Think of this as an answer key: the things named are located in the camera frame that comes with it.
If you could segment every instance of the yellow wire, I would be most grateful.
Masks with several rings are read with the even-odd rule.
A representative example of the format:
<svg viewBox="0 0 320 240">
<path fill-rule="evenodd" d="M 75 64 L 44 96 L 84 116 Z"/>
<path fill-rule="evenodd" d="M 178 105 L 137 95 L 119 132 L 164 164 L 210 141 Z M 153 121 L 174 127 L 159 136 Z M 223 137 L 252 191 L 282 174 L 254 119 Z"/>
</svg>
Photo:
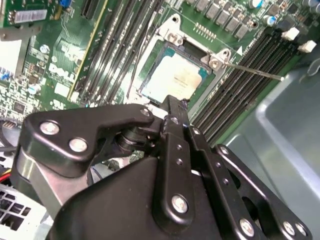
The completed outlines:
<svg viewBox="0 0 320 240">
<path fill-rule="evenodd" d="M 8 174 L 8 173 L 10 173 L 10 172 L 11 172 L 11 169 L 5 171 L 5 172 L 2 174 L 2 176 L 6 175 L 6 174 Z"/>
</svg>

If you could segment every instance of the pcie slot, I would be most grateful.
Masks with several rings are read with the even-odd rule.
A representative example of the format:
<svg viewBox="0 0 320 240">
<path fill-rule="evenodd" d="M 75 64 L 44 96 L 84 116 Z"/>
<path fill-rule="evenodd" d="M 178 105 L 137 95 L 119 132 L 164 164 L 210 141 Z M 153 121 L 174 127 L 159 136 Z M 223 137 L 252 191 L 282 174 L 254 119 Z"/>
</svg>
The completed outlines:
<svg viewBox="0 0 320 240">
<path fill-rule="evenodd" d="M 273 59 L 277 59 L 278 55 L 272 55 L 278 48 L 280 43 L 278 43 L 276 46 L 273 44 L 268 44 L 266 48 L 264 48 L 263 52 L 260 52 L 257 58 L 255 59 L 254 63 L 250 65 L 254 69 L 259 69 L 261 71 L 268 72 L 270 69 L 268 68 L 268 65 L 264 65 L 266 61 L 268 63 L 273 64 Z M 247 90 L 250 89 L 250 86 L 252 84 L 255 84 L 253 82 L 254 75 L 249 72 L 243 72 L 240 78 L 238 78 L 237 83 L 234 84 L 231 89 L 228 90 L 228 94 L 221 98 L 221 101 L 219 101 L 218 105 L 212 110 L 213 113 L 210 115 L 206 121 L 203 122 L 202 125 L 199 125 L 199 129 L 206 133 L 214 124 L 215 120 L 220 117 L 220 115 L 223 113 L 223 111 L 228 107 L 228 105 L 238 97 L 238 94 L 241 93 L 241 90 Z"/>
<path fill-rule="evenodd" d="M 101 67 L 102 60 L 104 59 L 106 51 L 109 49 L 110 42 L 114 39 L 116 31 L 120 24 L 120 19 L 125 11 L 127 0 L 119 1 L 119 4 L 116 6 L 114 13 L 112 14 L 111 20 L 108 23 L 108 28 L 106 29 L 102 41 L 96 51 L 97 54 L 94 55 L 91 65 L 89 67 L 88 73 L 82 82 L 82 86 L 79 88 L 82 89 L 80 93 L 83 99 L 87 98 L 91 93 L 94 75 L 96 71 Z"/>
<path fill-rule="evenodd" d="M 239 65 L 250 67 L 250 63 L 258 56 L 259 51 L 258 49 L 261 46 L 266 46 L 267 42 L 271 39 L 271 36 L 269 35 L 263 35 L 261 36 L 257 42 L 254 44 L 254 46 L 251 48 L 251 50 L 246 54 L 247 57 L 243 58 Z M 217 93 L 213 96 L 213 98 L 207 103 L 207 105 L 200 111 L 198 116 L 193 121 L 193 124 L 195 126 L 200 126 L 204 121 L 206 121 L 206 117 L 208 116 L 208 109 L 214 109 L 214 106 L 218 103 L 220 99 L 222 99 L 226 94 L 228 89 L 231 87 L 232 84 L 235 83 L 236 78 L 238 78 L 239 75 L 243 74 L 243 71 L 234 69 L 232 73 L 229 75 L 229 77 L 226 79 L 226 81 L 223 83 L 223 85 L 218 89 Z"/>
<path fill-rule="evenodd" d="M 117 54 L 119 48 L 123 44 L 124 39 L 128 35 L 128 31 L 133 23 L 132 18 L 135 14 L 133 11 L 135 4 L 136 1 L 130 1 L 129 6 L 125 8 L 125 11 L 128 11 L 129 14 L 126 14 L 125 12 L 123 13 L 124 17 L 121 17 L 117 30 L 113 34 L 112 38 L 108 40 L 109 45 L 104 44 L 102 46 L 102 56 L 100 58 L 99 67 L 97 68 L 97 65 L 92 66 L 94 69 L 97 69 L 97 71 L 95 72 L 95 74 L 92 74 L 92 76 L 90 76 L 92 79 L 92 84 L 88 91 L 91 94 L 91 101 L 97 94 L 97 88 L 101 79 L 104 79 L 104 72 L 110 67 L 112 58 L 114 58 L 114 56 Z"/>
<path fill-rule="evenodd" d="M 137 44 L 139 37 L 143 35 L 142 26 L 148 25 L 148 20 L 151 17 L 154 9 L 156 8 L 156 5 L 156 0 L 145 0 L 141 3 L 142 10 L 140 12 L 144 14 L 136 15 L 133 22 L 137 24 L 134 24 L 133 27 L 129 30 L 128 37 L 126 38 L 125 43 L 122 45 L 120 52 L 115 55 L 115 58 L 110 59 L 111 67 L 109 68 L 109 71 L 105 72 L 103 75 L 105 81 L 100 88 L 99 93 L 97 94 L 97 96 L 100 96 L 100 104 L 103 104 L 106 101 L 107 93 L 110 90 L 111 81 L 116 70 L 119 68 L 119 66 L 123 66 L 124 62 L 129 57 L 133 47 Z"/>
<path fill-rule="evenodd" d="M 91 20 L 94 17 L 99 0 L 85 0 L 81 9 L 81 16 Z"/>
<path fill-rule="evenodd" d="M 280 62 L 273 63 L 273 70 L 270 73 L 278 73 L 291 59 L 292 52 L 285 51 L 280 52 L 281 57 L 283 57 Z M 211 128 L 206 134 L 206 139 L 209 144 L 214 144 L 218 138 L 226 131 L 233 122 L 247 109 L 259 94 L 265 89 L 265 87 L 270 83 L 269 79 L 260 76 L 254 76 L 252 79 L 253 85 L 250 86 L 250 90 L 244 91 L 241 96 L 228 107 L 228 111 L 219 118 L 213 128 Z"/>
</svg>

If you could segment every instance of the metal rod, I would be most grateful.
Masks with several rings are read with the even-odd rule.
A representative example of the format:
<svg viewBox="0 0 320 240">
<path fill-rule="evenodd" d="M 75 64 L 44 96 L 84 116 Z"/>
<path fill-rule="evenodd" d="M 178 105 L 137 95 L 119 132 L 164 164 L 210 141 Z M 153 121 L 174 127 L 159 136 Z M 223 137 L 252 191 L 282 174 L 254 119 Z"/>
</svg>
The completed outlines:
<svg viewBox="0 0 320 240">
<path fill-rule="evenodd" d="M 226 66 L 228 66 L 228 67 L 232 67 L 232 68 L 235 68 L 235 69 L 247 71 L 247 72 L 249 72 L 249 73 L 257 74 L 257 75 L 260 75 L 260 76 L 263 76 L 263 77 L 266 77 L 266 78 L 279 80 L 279 81 L 281 81 L 281 82 L 283 82 L 284 79 L 285 79 L 283 76 L 270 74 L 270 73 L 267 73 L 267 72 L 264 72 L 264 71 L 252 69 L 252 68 L 245 67 L 245 66 L 241 66 L 241 65 L 236 65 L 236 64 L 232 64 L 232 63 L 228 63 L 228 62 L 224 62 L 224 64 L 225 64 Z"/>
</svg>

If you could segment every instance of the integrated circuit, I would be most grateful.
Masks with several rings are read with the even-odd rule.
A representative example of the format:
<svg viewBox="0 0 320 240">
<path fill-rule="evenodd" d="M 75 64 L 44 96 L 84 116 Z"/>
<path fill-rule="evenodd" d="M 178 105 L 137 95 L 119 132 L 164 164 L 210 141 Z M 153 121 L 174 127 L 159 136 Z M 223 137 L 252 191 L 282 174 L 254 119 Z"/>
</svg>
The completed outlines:
<svg viewBox="0 0 320 240">
<path fill-rule="evenodd" d="M 279 6 L 276 5 L 276 4 L 272 4 L 268 10 L 268 14 L 271 15 L 271 16 L 275 16 L 278 14 L 279 12 Z"/>
<path fill-rule="evenodd" d="M 242 39 L 248 31 L 249 31 L 249 28 L 246 25 L 242 25 L 238 29 L 238 31 L 236 31 L 235 37 L 238 39 Z"/>
<path fill-rule="evenodd" d="M 291 14 L 295 14 L 298 11 L 298 6 L 292 3 L 292 5 L 287 10 Z"/>
<path fill-rule="evenodd" d="M 209 7 L 209 10 L 206 12 L 205 16 L 208 18 L 208 19 L 214 19 L 218 12 L 220 11 L 220 8 L 219 6 L 215 5 L 215 4 L 212 4 L 210 7 Z"/>
<path fill-rule="evenodd" d="M 238 24 L 239 20 L 233 17 L 226 25 L 225 30 L 228 32 L 233 32 L 237 28 Z"/>
<path fill-rule="evenodd" d="M 218 24 L 218 25 L 225 25 L 225 23 L 227 22 L 227 20 L 229 19 L 230 17 L 230 13 L 228 13 L 227 11 L 222 11 L 220 13 L 220 15 L 218 16 L 218 18 L 216 19 L 215 23 Z"/>
<path fill-rule="evenodd" d="M 209 0 L 199 0 L 198 3 L 195 5 L 195 9 L 198 12 L 202 12 L 203 10 L 205 10 L 208 3 L 209 3 Z"/>
<path fill-rule="evenodd" d="M 26 106 L 20 102 L 14 102 L 13 110 L 19 114 L 24 114 Z"/>
</svg>

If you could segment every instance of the bolt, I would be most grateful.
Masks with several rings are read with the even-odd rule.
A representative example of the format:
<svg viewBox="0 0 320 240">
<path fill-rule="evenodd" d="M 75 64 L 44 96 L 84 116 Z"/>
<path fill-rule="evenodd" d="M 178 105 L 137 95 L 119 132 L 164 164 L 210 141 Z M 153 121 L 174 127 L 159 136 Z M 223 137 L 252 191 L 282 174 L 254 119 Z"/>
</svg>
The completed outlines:
<svg viewBox="0 0 320 240">
<path fill-rule="evenodd" d="M 285 230 L 286 230 L 291 236 L 294 236 L 294 235 L 296 234 L 294 228 L 292 227 L 292 225 L 291 225 L 289 222 L 287 222 L 287 221 L 283 222 L 283 226 L 284 226 Z"/>
<path fill-rule="evenodd" d="M 295 226 L 303 236 L 307 236 L 305 228 L 300 223 L 296 223 Z"/>
<path fill-rule="evenodd" d="M 255 235 L 255 230 L 252 227 L 251 223 L 245 219 L 240 219 L 240 226 L 242 228 L 242 231 L 249 237 L 253 237 Z"/>
<path fill-rule="evenodd" d="M 193 128 L 193 131 L 194 131 L 195 134 L 200 135 L 200 131 L 198 129 Z"/>
<path fill-rule="evenodd" d="M 80 138 L 74 138 L 69 142 L 69 147 L 73 151 L 75 151 L 77 153 L 81 153 L 81 152 L 84 152 L 85 150 L 87 150 L 88 145 L 84 140 L 82 140 Z"/>
<path fill-rule="evenodd" d="M 59 132 L 60 128 L 57 124 L 53 122 L 45 121 L 41 123 L 40 130 L 46 135 L 55 135 Z"/>
<path fill-rule="evenodd" d="M 188 211 L 188 204 L 186 202 L 186 200 L 184 200 L 181 196 L 179 195 L 174 195 L 172 197 L 172 206 L 173 208 L 181 214 L 184 214 Z"/>
<path fill-rule="evenodd" d="M 179 120 L 175 116 L 171 118 L 171 121 L 174 122 L 175 124 L 179 124 Z"/>
<path fill-rule="evenodd" d="M 149 113 L 149 111 L 147 110 L 147 109 L 141 109 L 140 110 L 140 112 L 143 114 L 143 115 L 145 115 L 145 116 L 147 116 L 147 117 L 150 117 L 150 113 Z"/>
<path fill-rule="evenodd" d="M 224 154 L 229 154 L 228 150 L 227 150 L 224 146 L 221 147 L 221 151 L 222 151 Z"/>
</svg>

